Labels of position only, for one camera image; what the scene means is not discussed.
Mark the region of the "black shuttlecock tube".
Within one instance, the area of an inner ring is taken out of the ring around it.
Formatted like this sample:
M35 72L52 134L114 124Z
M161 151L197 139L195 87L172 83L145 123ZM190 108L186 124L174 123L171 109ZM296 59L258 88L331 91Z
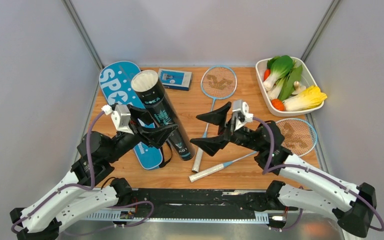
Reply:
M168 142L183 161L191 160L195 156L195 149L158 73L154 70L141 71L131 80L131 87L159 127L178 125L177 130L168 137Z

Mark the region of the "blue racket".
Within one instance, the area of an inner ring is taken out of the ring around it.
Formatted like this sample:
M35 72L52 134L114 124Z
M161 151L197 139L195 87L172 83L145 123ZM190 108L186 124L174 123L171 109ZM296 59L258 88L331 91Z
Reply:
M307 121L300 118L284 118L275 123L279 128L280 133L284 136L282 146L289 149L293 154L302 157L315 148L318 142L318 135L314 127ZM254 156L255 154L256 152L253 151L234 160L226 161L205 170L201 170L190 175L189 180L193 183L208 175L221 171L237 161Z
M228 99L234 94L237 83L235 72L225 65L215 65L204 73L200 88L207 97L212 99L210 111L214 110L216 100Z

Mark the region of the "blue racket bag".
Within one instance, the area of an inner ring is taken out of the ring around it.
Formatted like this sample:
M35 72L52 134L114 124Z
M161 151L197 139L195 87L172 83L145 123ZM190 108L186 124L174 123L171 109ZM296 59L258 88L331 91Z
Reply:
M114 103L132 105L144 108L137 94L131 88L131 80L141 69L131 61L118 61L106 66L99 74L101 92L109 105ZM164 151L160 148L150 147L140 142L133 151L145 170L156 170L165 167L171 157L166 159Z

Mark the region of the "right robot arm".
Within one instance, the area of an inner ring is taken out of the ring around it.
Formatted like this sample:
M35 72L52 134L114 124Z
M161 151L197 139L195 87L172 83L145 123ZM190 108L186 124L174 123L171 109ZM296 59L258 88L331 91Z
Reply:
M254 160L263 173L272 173L303 185L296 188L274 180L265 192L271 209L295 207L333 219L349 234L365 238L378 218L375 188L364 182L354 184L341 180L304 161L283 146L284 136L274 121L259 121L256 129L247 123L256 120L242 100L227 102L197 119L218 127L214 137L191 139L191 143L210 156L233 143L256 152Z

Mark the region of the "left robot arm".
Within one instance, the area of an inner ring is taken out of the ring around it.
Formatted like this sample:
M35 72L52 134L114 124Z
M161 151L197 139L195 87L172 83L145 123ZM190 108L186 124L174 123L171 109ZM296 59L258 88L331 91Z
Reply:
M124 178L115 178L110 185L86 198L113 170L112 163L136 145L143 143L160 148L176 123L150 128L149 112L130 104L104 105L101 115L110 116L116 129L114 137L90 128L77 150L77 160L66 175L40 200L29 207L10 212L11 230L19 240L55 240L59 234L86 216L104 208L127 208L133 201L132 188Z

